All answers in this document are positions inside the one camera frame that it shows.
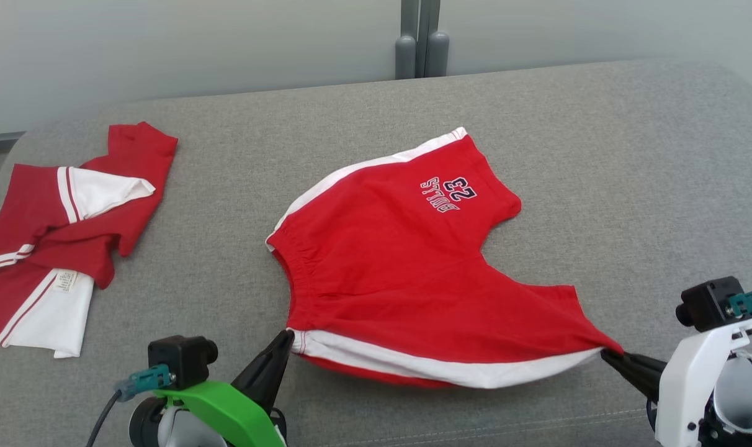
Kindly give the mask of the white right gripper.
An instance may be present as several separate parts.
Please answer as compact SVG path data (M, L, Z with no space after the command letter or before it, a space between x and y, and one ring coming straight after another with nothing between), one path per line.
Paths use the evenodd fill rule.
M724 365L735 350L750 343L752 318L682 340L668 364L636 353L602 350L608 363L649 401L658 401L655 437L663 447L696 447L703 418Z

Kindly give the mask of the grey metal partition post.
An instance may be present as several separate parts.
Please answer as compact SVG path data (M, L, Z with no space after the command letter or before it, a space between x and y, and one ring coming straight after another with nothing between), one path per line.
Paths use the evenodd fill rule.
M439 29L440 12L441 0L400 0L395 79L447 76L450 37Z

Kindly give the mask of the red shorts with number print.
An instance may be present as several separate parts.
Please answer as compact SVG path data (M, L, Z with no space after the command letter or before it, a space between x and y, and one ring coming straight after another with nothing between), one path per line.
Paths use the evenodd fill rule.
M472 389L622 354L574 286L487 262L488 235L521 209L463 127L329 174L265 241L289 282L292 351L388 384Z

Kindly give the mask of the red and white shirt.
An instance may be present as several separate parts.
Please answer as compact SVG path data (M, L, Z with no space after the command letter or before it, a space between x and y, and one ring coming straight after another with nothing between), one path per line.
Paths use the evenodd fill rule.
M75 167L16 164L0 211L0 346L80 356L91 298L163 198L177 139L111 125L107 154Z

